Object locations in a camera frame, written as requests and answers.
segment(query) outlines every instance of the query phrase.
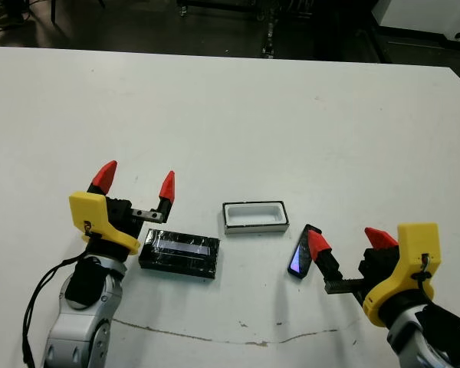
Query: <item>phone screen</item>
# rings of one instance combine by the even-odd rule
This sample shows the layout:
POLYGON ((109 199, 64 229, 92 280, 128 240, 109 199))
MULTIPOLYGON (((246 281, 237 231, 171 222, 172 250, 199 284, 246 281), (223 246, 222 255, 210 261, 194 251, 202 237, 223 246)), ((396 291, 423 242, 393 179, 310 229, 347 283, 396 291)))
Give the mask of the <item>phone screen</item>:
POLYGON ((290 264, 288 265, 288 272, 297 278, 304 278, 307 276, 308 269, 312 263, 312 256, 308 248, 308 232, 310 230, 318 232, 319 234, 322 233, 321 230, 309 224, 306 224, 301 232, 290 264))

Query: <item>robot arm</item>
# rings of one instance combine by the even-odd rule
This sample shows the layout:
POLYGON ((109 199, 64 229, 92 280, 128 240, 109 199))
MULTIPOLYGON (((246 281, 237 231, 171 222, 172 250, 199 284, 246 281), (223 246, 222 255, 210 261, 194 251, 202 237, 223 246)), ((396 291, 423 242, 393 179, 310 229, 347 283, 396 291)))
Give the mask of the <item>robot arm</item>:
MULTIPOLYGON (((74 273, 61 288, 60 313, 48 335, 41 364, 44 368, 104 366, 110 323, 123 295, 124 262, 128 255, 138 252, 137 238, 143 222, 162 223, 169 217, 175 196, 174 172, 163 183, 158 208, 143 211, 132 209, 128 200, 106 197, 116 167, 116 161, 111 161, 94 177, 86 192, 70 196, 73 222, 84 233, 87 247, 82 255, 61 264, 77 262, 74 273)), ((25 317, 23 353, 29 367, 35 365, 27 342, 28 324, 35 297, 45 284, 43 280, 25 317)))
POLYGON ((344 280, 320 232, 309 232, 310 253, 328 294, 351 293, 370 322, 387 327, 402 368, 460 367, 460 318, 432 302, 429 283, 441 263, 436 224, 399 225, 399 242, 366 228, 360 280, 344 280))

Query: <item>black box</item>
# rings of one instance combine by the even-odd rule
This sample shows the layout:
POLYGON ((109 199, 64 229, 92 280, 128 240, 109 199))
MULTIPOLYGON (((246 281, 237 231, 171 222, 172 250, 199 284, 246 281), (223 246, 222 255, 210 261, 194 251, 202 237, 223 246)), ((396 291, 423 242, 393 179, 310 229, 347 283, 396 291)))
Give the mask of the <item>black box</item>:
POLYGON ((220 240, 151 228, 138 257, 141 268, 215 278, 220 240))

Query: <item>white table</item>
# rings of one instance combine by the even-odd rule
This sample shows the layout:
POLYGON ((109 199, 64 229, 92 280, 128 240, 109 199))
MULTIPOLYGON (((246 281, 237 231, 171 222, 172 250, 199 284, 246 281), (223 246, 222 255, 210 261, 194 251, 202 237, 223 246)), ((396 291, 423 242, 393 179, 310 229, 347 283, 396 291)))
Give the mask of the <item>white table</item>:
MULTIPOLYGON (((111 159, 110 195, 142 209, 174 169, 161 228, 219 237, 221 253, 211 282, 130 257, 108 367, 396 366, 387 331, 353 296, 326 295, 315 266, 302 281, 287 274, 307 222, 347 277, 360 276, 365 226, 396 236, 400 222, 438 222, 435 300, 460 314, 460 80, 449 69, 0 48, 0 367, 22 366, 39 278, 84 248, 67 197, 111 159), (286 205, 284 235, 224 235, 223 202, 270 199, 286 205)), ((36 303, 36 362, 71 271, 36 303)))

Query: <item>red fingertip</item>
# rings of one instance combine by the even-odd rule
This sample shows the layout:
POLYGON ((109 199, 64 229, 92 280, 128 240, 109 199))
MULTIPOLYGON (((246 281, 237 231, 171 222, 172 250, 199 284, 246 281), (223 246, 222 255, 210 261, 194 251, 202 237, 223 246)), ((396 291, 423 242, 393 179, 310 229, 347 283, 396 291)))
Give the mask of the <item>red fingertip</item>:
POLYGON ((93 186, 98 186, 104 194, 109 192, 110 186, 113 183, 114 173, 116 172, 117 162, 115 160, 102 166, 97 175, 92 180, 93 186))
POLYGON ((376 228, 365 228, 365 234, 374 249, 388 249, 399 245, 388 232, 376 228))
POLYGON ((171 203, 174 203, 176 198, 176 174, 172 170, 163 181, 159 197, 167 198, 171 203))
POLYGON ((330 245, 327 243, 322 234, 319 234, 314 230, 309 230, 308 248, 310 248, 310 254, 312 255, 312 259, 315 261, 319 252, 330 249, 330 245))

